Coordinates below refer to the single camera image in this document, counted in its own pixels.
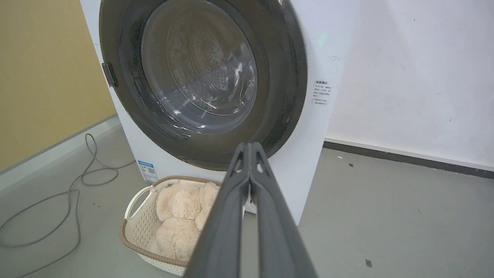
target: door glass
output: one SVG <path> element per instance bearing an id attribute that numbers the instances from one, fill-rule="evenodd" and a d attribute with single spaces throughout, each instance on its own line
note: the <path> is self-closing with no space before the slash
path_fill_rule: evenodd
<path id="1" fill-rule="evenodd" d="M 151 14 L 142 39 L 150 96 L 197 133 L 223 133 L 248 116 L 257 92 L 250 45 L 235 21 L 205 0 L 168 0 Z"/>

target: door hinge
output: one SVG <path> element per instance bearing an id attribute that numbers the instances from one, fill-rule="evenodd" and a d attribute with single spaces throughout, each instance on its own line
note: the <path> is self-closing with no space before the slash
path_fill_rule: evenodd
<path id="1" fill-rule="evenodd" d="M 119 84 L 117 82 L 117 77 L 115 76 L 115 71 L 113 70 L 112 64 L 102 63 L 101 66 L 103 67 L 103 72 L 105 72 L 106 81 L 108 81 L 110 87 L 114 87 L 114 88 L 118 87 Z"/>

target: concrete floor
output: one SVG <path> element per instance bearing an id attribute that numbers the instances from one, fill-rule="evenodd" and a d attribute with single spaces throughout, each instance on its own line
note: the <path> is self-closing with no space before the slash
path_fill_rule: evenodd
<path id="1" fill-rule="evenodd" d="M 109 165 L 133 159 L 122 130 L 98 146 L 98 157 Z M 0 223 L 66 190 L 89 161 L 89 153 L 81 149 L 15 186 L 0 197 Z M 87 181 L 110 175 L 98 173 Z M 78 184 L 80 247 L 30 277 L 174 277 L 148 265 L 118 237 L 129 200 L 146 185 L 133 165 L 120 170 L 110 184 Z M 320 277 L 492 278 L 493 200 L 492 180 L 323 149 L 299 230 Z M 66 206 L 66 197 L 61 197 L 28 211 L 2 233 L 2 241 L 39 236 L 59 221 Z M 255 245 L 247 244 L 257 240 L 255 216 L 246 214 L 244 223 L 242 277 L 257 277 Z M 76 238 L 71 215 L 34 246 L 0 248 L 0 277 L 15 277 L 57 258 Z"/>

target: laundry basket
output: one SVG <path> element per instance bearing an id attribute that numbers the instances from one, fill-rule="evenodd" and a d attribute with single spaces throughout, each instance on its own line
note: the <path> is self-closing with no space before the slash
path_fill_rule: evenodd
<path id="1" fill-rule="evenodd" d="M 166 272 L 182 276 L 187 262 L 157 254 L 159 248 L 156 242 L 156 232 L 162 224 L 156 214 L 156 198 L 162 188 L 180 180 L 197 182 L 198 184 L 212 182 L 217 186 L 221 185 L 214 181 L 183 176 L 170 176 L 156 181 L 152 185 L 140 190 L 128 204 L 120 228 L 120 239 L 126 247 L 136 252 L 137 255 L 149 264 Z M 139 205 L 137 210 L 130 215 L 137 200 L 147 192 L 148 196 Z"/>

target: front-loading washing machine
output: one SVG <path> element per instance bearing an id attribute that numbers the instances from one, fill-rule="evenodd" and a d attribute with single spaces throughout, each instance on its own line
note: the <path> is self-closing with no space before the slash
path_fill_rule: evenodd
<path id="1" fill-rule="evenodd" d="M 298 225 L 360 0 L 81 5 L 143 178 L 221 181 L 236 146 L 258 141 Z"/>

